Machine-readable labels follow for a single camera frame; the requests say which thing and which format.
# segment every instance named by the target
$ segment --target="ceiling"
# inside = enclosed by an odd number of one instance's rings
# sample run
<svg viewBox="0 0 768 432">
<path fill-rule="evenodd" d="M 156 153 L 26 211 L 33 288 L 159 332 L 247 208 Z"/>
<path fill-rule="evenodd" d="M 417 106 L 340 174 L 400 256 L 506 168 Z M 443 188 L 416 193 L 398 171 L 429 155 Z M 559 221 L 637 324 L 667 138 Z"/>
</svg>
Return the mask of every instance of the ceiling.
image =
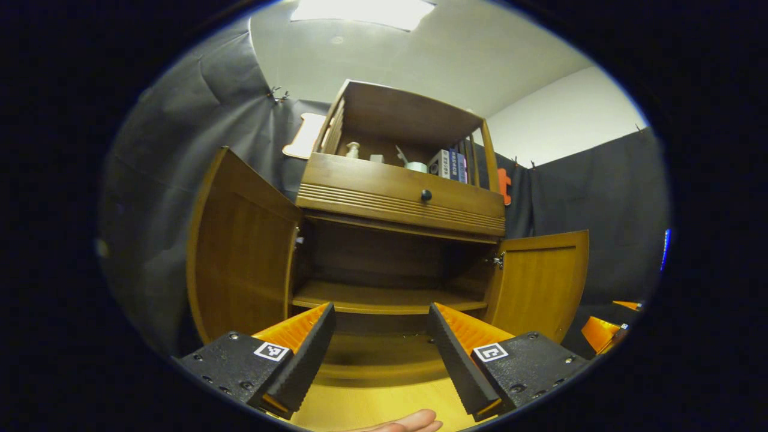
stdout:
<svg viewBox="0 0 768 432">
<path fill-rule="evenodd" d="M 413 91 L 490 117 L 594 65 L 517 12 L 484 0 L 431 0 L 412 32 L 364 22 L 290 22 L 299 0 L 251 18 L 257 58 L 291 98 L 331 102 L 345 79 Z"/>
</svg>

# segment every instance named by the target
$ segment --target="open cabinet door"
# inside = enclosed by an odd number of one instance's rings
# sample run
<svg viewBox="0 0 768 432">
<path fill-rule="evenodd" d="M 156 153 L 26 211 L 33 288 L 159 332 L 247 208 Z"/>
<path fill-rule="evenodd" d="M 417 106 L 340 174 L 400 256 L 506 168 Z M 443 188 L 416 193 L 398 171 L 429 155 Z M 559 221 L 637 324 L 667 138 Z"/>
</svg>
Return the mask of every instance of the open cabinet door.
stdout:
<svg viewBox="0 0 768 432">
<path fill-rule="evenodd" d="M 584 291 L 589 231 L 505 240 L 486 301 L 485 321 L 518 335 L 537 331 L 560 343 Z"/>
<path fill-rule="evenodd" d="M 217 153 L 195 204 L 187 295 L 205 344 L 287 318 L 302 211 L 229 148 Z"/>
</svg>

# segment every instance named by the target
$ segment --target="human hand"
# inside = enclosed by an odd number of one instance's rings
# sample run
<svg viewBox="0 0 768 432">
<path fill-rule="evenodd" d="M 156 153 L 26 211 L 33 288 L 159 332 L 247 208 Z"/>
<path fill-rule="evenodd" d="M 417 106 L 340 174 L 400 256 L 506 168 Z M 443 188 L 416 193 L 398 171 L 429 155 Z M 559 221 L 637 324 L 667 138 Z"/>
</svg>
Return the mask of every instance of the human hand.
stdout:
<svg viewBox="0 0 768 432">
<path fill-rule="evenodd" d="M 400 420 L 345 432 L 435 432 L 442 427 L 442 422 L 435 417 L 437 414 L 433 410 L 418 410 Z"/>
</svg>

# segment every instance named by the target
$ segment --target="ceiling light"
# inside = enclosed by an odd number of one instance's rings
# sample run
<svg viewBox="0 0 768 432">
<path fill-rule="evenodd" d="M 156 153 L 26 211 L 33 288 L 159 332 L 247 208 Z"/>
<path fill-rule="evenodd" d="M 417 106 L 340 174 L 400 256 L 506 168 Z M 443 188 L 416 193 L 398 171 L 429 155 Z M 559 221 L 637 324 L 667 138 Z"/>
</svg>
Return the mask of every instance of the ceiling light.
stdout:
<svg viewBox="0 0 768 432">
<path fill-rule="evenodd" d="M 301 0 L 290 20 L 349 19 L 410 32 L 434 8 L 423 0 Z"/>
</svg>

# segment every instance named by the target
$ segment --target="wooden drawer front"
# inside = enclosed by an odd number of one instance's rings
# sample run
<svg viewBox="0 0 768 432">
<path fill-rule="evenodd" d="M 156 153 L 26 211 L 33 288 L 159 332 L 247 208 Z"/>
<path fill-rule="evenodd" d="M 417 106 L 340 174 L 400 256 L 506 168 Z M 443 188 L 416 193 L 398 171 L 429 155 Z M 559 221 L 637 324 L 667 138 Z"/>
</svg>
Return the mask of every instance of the wooden drawer front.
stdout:
<svg viewBox="0 0 768 432">
<path fill-rule="evenodd" d="M 422 202 L 422 190 L 432 199 Z M 332 213 L 503 237 L 502 196 L 387 164 L 312 153 L 296 204 Z"/>
</svg>

